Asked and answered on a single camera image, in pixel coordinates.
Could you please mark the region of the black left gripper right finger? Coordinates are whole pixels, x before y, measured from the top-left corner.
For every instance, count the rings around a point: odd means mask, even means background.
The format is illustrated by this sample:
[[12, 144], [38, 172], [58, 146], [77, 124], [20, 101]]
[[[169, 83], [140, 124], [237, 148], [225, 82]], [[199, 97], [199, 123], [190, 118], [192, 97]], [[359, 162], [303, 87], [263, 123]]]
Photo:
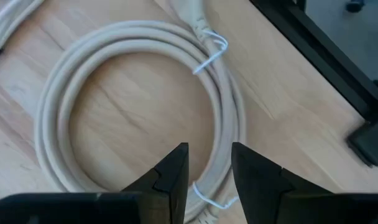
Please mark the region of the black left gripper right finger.
[[290, 192], [329, 193], [240, 142], [232, 144], [231, 165], [248, 223], [277, 223], [282, 196]]

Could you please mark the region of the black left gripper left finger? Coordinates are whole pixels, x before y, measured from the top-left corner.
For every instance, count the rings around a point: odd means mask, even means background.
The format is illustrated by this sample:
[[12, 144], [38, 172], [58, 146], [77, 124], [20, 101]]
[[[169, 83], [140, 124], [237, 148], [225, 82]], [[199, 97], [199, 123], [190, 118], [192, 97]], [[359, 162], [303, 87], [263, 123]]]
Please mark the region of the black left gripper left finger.
[[121, 190], [124, 223], [184, 222], [188, 194], [188, 143], [179, 144], [153, 168]]

